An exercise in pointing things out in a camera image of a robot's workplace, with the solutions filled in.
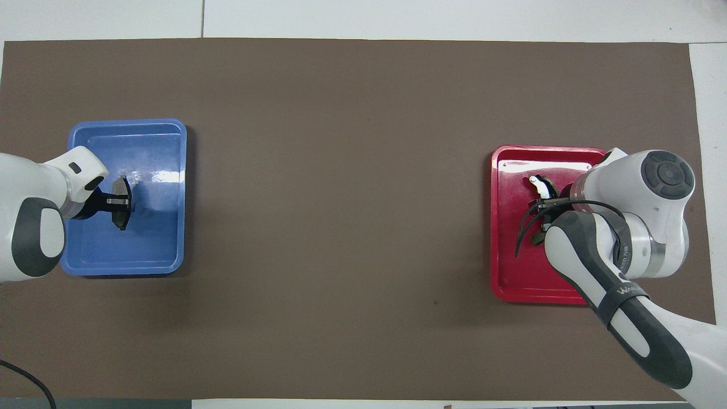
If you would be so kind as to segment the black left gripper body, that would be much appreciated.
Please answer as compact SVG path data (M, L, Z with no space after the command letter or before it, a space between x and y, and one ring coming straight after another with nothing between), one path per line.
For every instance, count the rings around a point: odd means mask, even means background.
M114 205L108 202L109 199L114 199L114 195L103 192L101 187L96 185L88 199L83 203L80 211L73 216L73 219L85 220L99 212L113 212Z

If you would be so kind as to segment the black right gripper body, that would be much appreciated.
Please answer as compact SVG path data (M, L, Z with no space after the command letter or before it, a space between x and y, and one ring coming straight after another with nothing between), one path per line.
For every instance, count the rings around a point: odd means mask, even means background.
M574 210L569 198L538 199L536 205L534 218L541 231L547 231L564 212Z

